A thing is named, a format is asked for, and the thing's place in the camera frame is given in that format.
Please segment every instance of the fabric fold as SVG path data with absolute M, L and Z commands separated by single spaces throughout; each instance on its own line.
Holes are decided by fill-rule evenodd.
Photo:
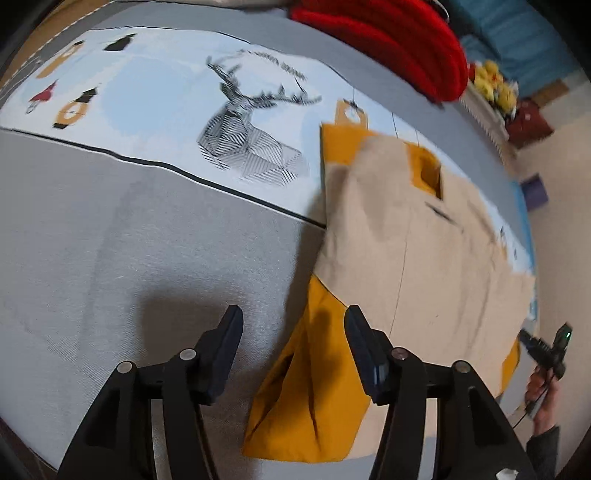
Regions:
M 387 407 L 363 392 L 344 331 L 349 305 L 424 362 L 469 361 L 498 394 L 532 297 L 534 279 L 513 273 L 476 187 L 431 152 L 356 125 L 323 125 L 322 142 L 324 244 L 304 314 L 254 398 L 247 456 L 376 452 Z M 428 411 L 425 434 L 435 432 Z

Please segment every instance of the black stripe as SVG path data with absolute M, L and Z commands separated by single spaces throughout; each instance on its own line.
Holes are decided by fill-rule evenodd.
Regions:
M 50 141 L 54 141 L 56 143 L 70 145 L 71 147 L 78 147 L 83 150 L 93 151 L 93 152 L 97 152 L 97 153 L 104 153 L 106 155 L 110 155 L 111 157 L 117 158 L 118 160 L 128 162 L 128 163 L 135 163 L 138 165 L 148 165 L 148 166 L 153 166 L 153 167 L 165 168 L 167 170 L 178 173 L 179 175 L 182 175 L 183 177 L 187 177 L 190 180 L 196 181 L 197 183 L 201 183 L 202 185 L 212 187 L 216 190 L 220 190 L 222 192 L 229 193 L 229 194 L 234 195 L 236 197 L 250 200 L 254 203 L 258 203 L 259 205 L 263 205 L 263 206 L 268 207 L 272 210 L 276 210 L 277 212 L 285 213 L 286 215 L 292 216 L 292 217 L 297 218 L 299 220 L 303 220 L 303 221 L 308 222 L 312 225 L 316 225 L 320 228 L 326 228 L 326 224 L 324 224 L 324 223 L 320 223 L 320 222 L 313 220 L 311 218 L 308 218 L 304 215 L 300 215 L 299 213 L 295 213 L 290 210 L 279 207 L 277 205 L 273 205 L 272 203 L 269 203 L 264 200 L 253 197 L 251 195 L 248 195 L 247 193 L 242 193 L 242 192 L 239 192 L 238 190 L 234 190 L 229 187 L 225 187 L 224 185 L 220 185 L 219 183 L 215 183 L 210 180 L 206 180 L 201 177 L 197 177 L 196 175 L 193 175 L 192 173 L 181 170 L 180 168 L 175 167 L 174 165 L 171 165 L 169 163 L 160 162 L 160 161 L 153 161 L 153 160 L 144 160 L 143 158 L 126 157 L 124 155 L 120 155 L 116 152 L 113 152 L 112 150 L 107 150 L 106 148 L 92 147 L 90 145 L 79 144 L 79 143 L 72 142 L 69 140 L 63 140 L 63 139 L 59 139 L 59 138 L 48 137 L 46 135 L 25 132 L 23 130 L 19 130 L 16 128 L 0 127 L 0 129 L 7 131 L 7 132 L 18 132 L 20 134 L 29 135 L 31 137 L 43 138 L 44 140 L 50 140 Z

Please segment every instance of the yellow fabric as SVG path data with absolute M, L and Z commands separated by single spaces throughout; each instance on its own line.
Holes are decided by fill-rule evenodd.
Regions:
M 347 456 L 369 397 L 345 337 L 345 310 L 312 275 L 304 314 L 252 403 L 244 455 L 309 463 Z
M 323 124 L 321 128 L 322 158 L 325 163 L 351 165 L 363 140 L 379 135 L 357 125 Z M 407 143 L 408 163 L 413 185 L 441 199 L 441 164 L 429 150 Z
M 509 386 L 509 382 L 513 377 L 513 373 L 519 364 L 519 341 L 515 339 L 513 343 L 513 347 L 511 347 L 511 351 L 507 358 L 503 361 L 503 371 L 501 377 L 501 391 L 505 391 L 507 386 Z
M 347 115 L 347 112 L 352 112 L 351 117 L 355 116 L 359 121 L 355 122 L 354 118 Z M 356 125 L 367 130 L 368 124 L 368 114 L 359 108 L 354 101 L 339 100 L 336 102 L 335 125 Z
M 350 123 L 322 125 L 327 204 L 335 201 L 328 187 L 339 177 L 339 169 L 348 169 L 364 139 L 376 135 Z M 418 145 L 406 143 L 406 149 L 411 183 L 441 199 L 439 161 Z M 346 340 L 345 310 L 312 275 L 304 314 L 253 400 L 242 448 L 245 456 L 308 463 L 348 456 L 370 399 Z M 510 378 L 517 365 L 512 354 L 513 350 L 503 363 L 503 389 L 505 374 Z
M 359 146 L 368 137 L 379 135 L 356 125 L 322 124 L 322 159 L 324 163 L 351 165 Z

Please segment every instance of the cuckoo clock print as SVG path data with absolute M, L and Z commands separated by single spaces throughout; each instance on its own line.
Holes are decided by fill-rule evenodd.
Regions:
M 113 43 L 107 45 L 103 50 L 106 51 L 122 51 L 127 48 L 127 45 L 131 43 L 131 40 L 136 36 L 135 33 L 130 33 L 124 37 L 121 37 L 119 40 L 114 41 Z
M 82 48 L 84 45 L 84 40 L 77 41 L 76 43 L 72 44 L 70 48 L 68 48 L 64 53 L 59 55 L 54 61 L 52 61 L 47 67 L 45 67 L 39 75 L 37 75 L 38 79 L 44 79 L 45 77 L 51 75 L 56 68 L 58 68 L 62 63 L 64 63 L 67 59 L 69 59 L 74 53 Z
M 53 127 L 64 129 L 84 117 L 88 111 L 88 104 L 96 94 L 97 91 L 95 87 L 91 90 L 82 92 L 76 100 L 67 103 L 57 114 L 56 123 L 53 124 Z
M 56 86 L 57 80 L 53 82 L 49 87 L 47 87 L 42 92 L 36 94 L 33 98 L 29 100 L 29 106 L 27 107 L 27 111 L 25 113 L 31 113 L 41 102 L 48 102 L 51 99 L 53 94 L 53 88 Z

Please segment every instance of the sleeve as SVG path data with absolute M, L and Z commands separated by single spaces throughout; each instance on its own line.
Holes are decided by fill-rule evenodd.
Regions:
M 538 480 L 554 480 L 560 428 L 552 427 L 541 435 L 530 438 L 526 452 L 534 467 Z

